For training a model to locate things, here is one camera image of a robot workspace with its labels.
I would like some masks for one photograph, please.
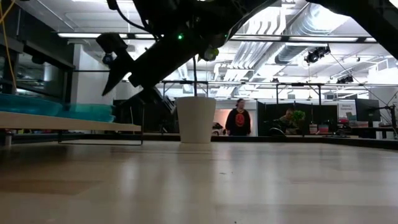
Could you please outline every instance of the white planter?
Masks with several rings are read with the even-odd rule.
[[[177,98],[182,143],[210,143],[216,100],[207,97]]]

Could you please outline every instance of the robotic arm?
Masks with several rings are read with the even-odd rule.
[[[207,56],[207,51],[224,45],[248,19],[278,0],[133,1],[144,27],[130,23],[150,32],[157,42],[137,60],[133,60],[126,52],[127,45],[118,34],[107,33],[99,36],[97,43],[103,50],[107,54],[114,52],[117,55],[109,66],[109,78],[103,94],[111,91],[125,74],[131,72],[132,75],[129,77],[131,84],[140,85],[144,89],[138,94],[142,102],[158,103],[163,101],[163,97],[154,88],[156,84],[196,54],[204,60],[212,60]],[[355,16],[349,12],[360,11],[361,4],[364,4],[363,0],[308,1],[322,4],[337,13],[348,16]],[[117,10],[121,14],[116,0],[107,0],[107,2],[110,9]],[[396,40],[397,36],[391,34],[390,32],[391,39]],[[169,109],[173,107],[168,100],[163,103]]]

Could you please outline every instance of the ceiling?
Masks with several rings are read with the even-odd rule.
[[[131,3],[126,2],[129,1],[119,0],[119,5],[123,13],[136,24],[141,24],[141,20],[132,1]],[[253,17],[239,32],[248,34],[250,28],[256,25],[255,22],[257,22],[257,25],[259,23],[265,24],[268,22],[268,24],[271,25],[265,27],[262,32],[280,34],[284,30],[283,28],[286,26],[286,23],[294,18],[294,15],[307,5],[307,2],[304,0],[295,0],[294,2],[295,4],[292,6],[284,7],[283,13],[280,8],[275,10],[267,9],[268,11],[266,13],[261,15],[258,14]],[[142,32],[124,22],[117,12],[109,10],[104,0],[31,0],[19,1],[18,5],[58,32]],[[297,16],[296,18],[298,19],[295,20],[298,21],[301,19],[300,17],[305,19],[305,16],[308,16],[306,11],[300,16]],[[329,30],[326,35],[369,35],[351,18],[342,19],[342,21],[341,24]],[[101,49],[97,46],[95,41],[85,40],[82,43],[85,45],[85,50],[97,57],[97,59],[103,56]],[[154,42],[151,40],[127,40],[127,43],[131,45],[131,54],[136,58],[145,51],[146,47],[150,47]],[[263,43],[263,45],[253,44],[252,46],[257,48],[264,46],[264,51],[257,52],[255,48],[253,48],[245,57],[247,60],[249,58],[253,59],[253,66],[245,68],[246,71],[241,70],[236,72],[236,70],[228,69],[230,68],[228,65],[234,65],[234,62],[237,61],[239,50],[249,49],[251,43],[228,42],[225,46],[220,48],[220,54],[215,62],[198,62],[197,69],[202,72],[198,73],[199,80],[241,81],[243,79],[252,82],[269,82],[276,77],[280,82],[310,81],[313,83],[335,83],[336,79],[332,80],[331,78],[338,78],[344,75],[345,69],[352,69],[352,74],[357,77],[360,82],[367,82],[369,69],[375,67],[377,63],[382,62],[390,56],[379,44],[330,44],[330,49],[334,58],[330,55],[326,56],[319,62],[311,64],[310,68],[308,68],[303,58],[307,55],[308,50],[313,47],[304,48],[304,51],[295,55],[294,59],[288,64],[276,65],[274,61],[270,63],[269,59],[266,60],[266,58],[273,59],[272,49],[275,45],[270,44],[268,47],[265,45],[266,43]],[[219,71],[215,73],[215,70],[220,66],[225,66],[225,69],[220,68]],[[188,74],[190,73],[189,71],[192,71],[192,60],[187,62],[186,69]],[[182,77],[178,75],[178,72],[175,72],[167,79],[171,78],[179,80]],[[179,93],[179,96],[184,94],[181,86],[175,85],[174,88],[176,89],[175,92]],[[250,87],[253,91],[243,90],[247,89],[247,87],[238,87],[238,89],[239,91],[244,91],[245,94],[248,93],[246,95],[248,97],[262,91],[258,86]],[[220,96],[221,90],[228,96],[233,95],[233,90],[236,90],[236,88],[216,86],[211,92],[214,93],[215,96]]]

